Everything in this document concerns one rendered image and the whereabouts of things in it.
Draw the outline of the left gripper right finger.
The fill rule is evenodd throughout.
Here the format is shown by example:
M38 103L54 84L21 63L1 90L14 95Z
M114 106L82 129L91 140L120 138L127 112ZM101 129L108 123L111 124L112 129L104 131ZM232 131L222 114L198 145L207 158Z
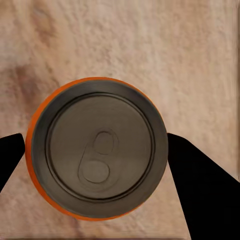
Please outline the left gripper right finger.
M240 183L187 139L168 136L168 162L192 240L240 240Z

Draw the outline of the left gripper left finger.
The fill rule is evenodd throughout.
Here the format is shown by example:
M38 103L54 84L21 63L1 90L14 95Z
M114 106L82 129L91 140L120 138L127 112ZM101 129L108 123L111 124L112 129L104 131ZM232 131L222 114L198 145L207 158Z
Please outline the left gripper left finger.
M25 153L25 142L21 133L0 138L0 192L11 177Z

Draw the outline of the can of soda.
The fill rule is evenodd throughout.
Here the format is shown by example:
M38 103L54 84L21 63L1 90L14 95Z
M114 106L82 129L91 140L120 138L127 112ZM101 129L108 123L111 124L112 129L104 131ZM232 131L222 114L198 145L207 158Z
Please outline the can of soda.
M169 140L157 107L119 79L72 81L40 105L25 160L40 195L60 212L107 221L133 212L165 173Z

